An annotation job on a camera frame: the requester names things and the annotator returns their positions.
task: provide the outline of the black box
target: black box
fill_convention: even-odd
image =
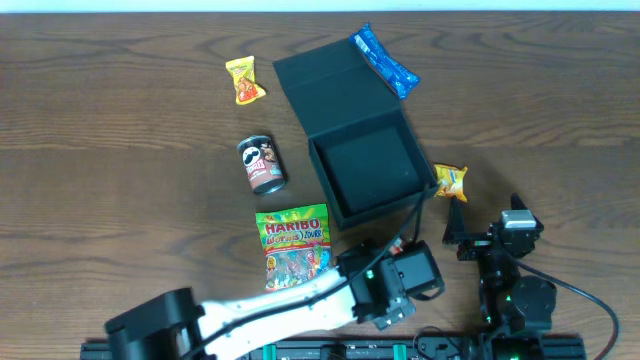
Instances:
[[[348,39],[273,66],[340,229],[413,204],[425,187],[435,194],[400,101]]]

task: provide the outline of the orange candy wrapper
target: orange candy wrapper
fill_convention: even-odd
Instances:
[[[455,166],[443,164],[434,164],[434,167],[436,168],[436,176],[440,185],[436,196],[456,196],[458,200],[467,202],[467,197],[462,192],[462,178],[467,172],[467,167],[465,166],[462,170]]]
[[[263,88],[256,84],[253,56],[227,61],[225,67],[233,77],[236,104],[246,105],[267,94]]]

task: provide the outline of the haribo logo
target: haribo logo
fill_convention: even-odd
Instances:
[[[280,232],[285,231],[298,231],[298,230],[309,230],[309,229],[319,229],[320,228],[320,220],[311,219],[294,221],[285,224],[265,224],[264,231],[267,235],[273,235]]]

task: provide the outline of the blue snack package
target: blue snack package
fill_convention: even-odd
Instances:
[[[391,58],[376,38],[369,23],[365,24],[357,33],[349,36],[349,42],[360,48],[371,65],[387,81],[401,100],[406,99],[411,90],[420,82],[419,76]]]

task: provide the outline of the chip can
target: chip can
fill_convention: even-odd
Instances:
[[[238,144],[238,153],[247,170],[251,189],[256,194],[269,194],[285,184],[271,138],[265,135],[248,137]]]

